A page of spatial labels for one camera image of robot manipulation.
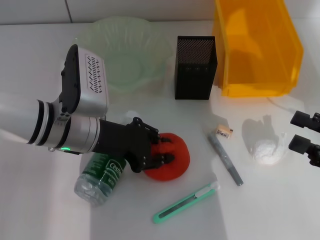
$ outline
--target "gray marker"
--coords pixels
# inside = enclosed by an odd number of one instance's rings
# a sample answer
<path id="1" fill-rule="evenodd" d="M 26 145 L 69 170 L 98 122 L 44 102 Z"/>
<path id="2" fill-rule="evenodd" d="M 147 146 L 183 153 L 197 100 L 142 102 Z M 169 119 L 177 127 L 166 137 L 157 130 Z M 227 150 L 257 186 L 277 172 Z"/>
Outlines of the gray marker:
<path id="1" fill-rule="evenodd" d="M 239 173 L 237 172 L 234 164 L 232 163 L 230 157 L 226 153 L 224 147 L 221 145 L 220 141 L 218 140 L 216 134 L 214 132 L 209 133 L 208 135 L 209 142 L 211 143 L 212 147 L 216 151 L 216 153 L 219 155 L 221 161 L 223 162 L 225 168 L 228 170 L 230 173 L 231 177 L 235 181 L 235 183 L 238 186 L 241 186 L 244 184 L 242 181 Z"/>

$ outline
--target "yellow storage bin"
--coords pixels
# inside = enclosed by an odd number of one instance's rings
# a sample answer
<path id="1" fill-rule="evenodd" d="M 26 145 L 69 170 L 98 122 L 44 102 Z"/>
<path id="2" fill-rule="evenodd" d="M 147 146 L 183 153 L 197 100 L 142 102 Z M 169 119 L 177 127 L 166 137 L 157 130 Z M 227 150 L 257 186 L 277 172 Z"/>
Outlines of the yellow storage bin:
<path id="1" fill-rule="evenodd" d="M 303 47 L 283 0 L 215 0 L 215 85 L 229 97 L 274 97 L 297 85 Z"/>

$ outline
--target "plastic bottle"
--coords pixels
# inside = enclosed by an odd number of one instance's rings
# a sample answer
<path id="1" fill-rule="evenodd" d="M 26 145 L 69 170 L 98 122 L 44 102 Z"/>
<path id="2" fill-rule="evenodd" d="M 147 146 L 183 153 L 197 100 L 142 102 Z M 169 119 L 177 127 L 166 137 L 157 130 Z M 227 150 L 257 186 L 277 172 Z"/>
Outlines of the plastic bottle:
<path id="1" fill-rule="evenodd" d="M 124 158 L 95 153 L 78 177 L 74 185 L 74 192 L 94 207 L 104 204 L 126 164 Z"/>

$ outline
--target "white tabletop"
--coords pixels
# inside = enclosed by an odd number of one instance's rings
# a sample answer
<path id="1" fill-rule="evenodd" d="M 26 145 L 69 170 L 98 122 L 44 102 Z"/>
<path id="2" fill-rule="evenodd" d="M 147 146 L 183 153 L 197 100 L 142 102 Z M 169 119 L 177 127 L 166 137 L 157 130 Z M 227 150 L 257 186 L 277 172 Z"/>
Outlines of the white tabletop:
<path id="1" fill-rule="evenodd" d="M 320 20 L 295 19 L 304 45 L 298 86 L 280 98 L 231 99 L 212 88 L 209 101 L 174 100 L 174 61 L 162 85 L 137 94 L 112 94 L 108 119 L 128 110 L 160 132 L 181 136 L 189 149 L 187 172 L 171 182 L 156 182 L 127 167 L 108 202 L 99 208 L 76 196 L 73 187 L 88 156 L 48 152 L 0 138 L 1 240 L 315 240 L 320 228 L 320 169 L 306 155 L 288 151 L 274 166 L 252 160 L 250 134 L 294 134 L 320 143 L 320 135 L 290 125 L 296 110 L 313 115 L 320 106 Z M 178 35 L 210 35 L 212 22 L 157 23 L 176 48 Z M 87 24 L 0 26 L 0 92 L 52 102 L 61 87 L 60 72 L 72 39 Z M 271 125 L 263 125 L 271 118 Z M 202 132 L 201 124 L 227 121 L 234 130 L 222 139 L 244 185 L 236 186 Z M 163 224 L 153 214 L 211 181 L 218 194 Z"/>

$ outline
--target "red sponge ball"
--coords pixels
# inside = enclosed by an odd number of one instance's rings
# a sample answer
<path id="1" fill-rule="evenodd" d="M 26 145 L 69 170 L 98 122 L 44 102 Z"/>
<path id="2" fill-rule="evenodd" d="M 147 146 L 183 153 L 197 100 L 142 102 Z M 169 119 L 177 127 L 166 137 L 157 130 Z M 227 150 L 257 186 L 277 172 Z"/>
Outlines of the red sponge ball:
<path id="1" fill-rule="evenodd" d="M 145 174 L 158 181 L 170 181 L 180 177 L 188 169 L 190 155 L 185 141 L 173 133 L 161 133 L 162 138 L 170 139 L 171 142 L 161 142 L 152 145 L 151 155 L 172 154 L 174 160 L 157 169 L 145 170 Z"/>

